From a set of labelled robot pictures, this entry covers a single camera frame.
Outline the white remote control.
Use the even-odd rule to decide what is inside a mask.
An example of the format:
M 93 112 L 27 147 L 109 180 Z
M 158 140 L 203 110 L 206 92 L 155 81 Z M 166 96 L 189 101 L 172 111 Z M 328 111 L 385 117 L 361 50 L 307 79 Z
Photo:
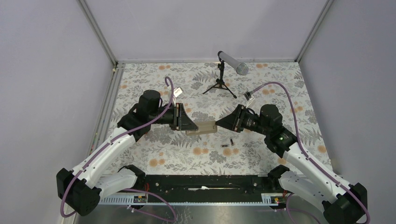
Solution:
M 185 131 L 187 136 L 195 136 L 195 135 L 204 135 L 204 134 L 211 134 L 217 132 L 217 125 L 215 121 L 204 121 L 204 122 L 197 122 L 196 123 L 198 130 L 194 131 Z

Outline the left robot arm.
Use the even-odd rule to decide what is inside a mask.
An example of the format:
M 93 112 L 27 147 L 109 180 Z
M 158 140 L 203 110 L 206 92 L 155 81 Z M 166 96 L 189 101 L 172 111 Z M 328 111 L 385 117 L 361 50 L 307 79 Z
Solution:
M 145 173 L 135 165 L 121 167 L 115 174 L 103 177 L 104 171 L 129 147 L 150 131 L 152 124 L 169 125 L 173 131 L 196 131 L 198 126 L 188 117 L 176 98 L 183 92 L 178 87 L 169 94 L 170 102 L 161 106 L 161 94 L 146 90 L 116 128 L 90 156 L 72 170 L 61 169 L 57 175 L 57 193 L 61 206 L 69 205 L 73 213 L 86 216 L 100 199 L 124 189 L 134 192 L 147 186 Z

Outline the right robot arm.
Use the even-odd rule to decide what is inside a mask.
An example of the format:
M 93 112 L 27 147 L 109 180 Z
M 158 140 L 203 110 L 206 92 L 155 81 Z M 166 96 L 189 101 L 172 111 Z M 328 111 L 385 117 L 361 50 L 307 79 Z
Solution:
M 263 105 L 258 115 L 238 105 L 215 124 L 238 133 L 247 129 L 265 135 L 267 148 L 304 174 L 300 179 L 287 167 L 278 166 L 275 170 L 280 174 L 268 179 L 270 190 L 280 192 L 284 189 L 294 193 L 320 210 L 330 224 L 354 224 L 365 216 L 367 189 L 360 183 L 351 184 L 323 165 L 282 121 L 275 105 Z

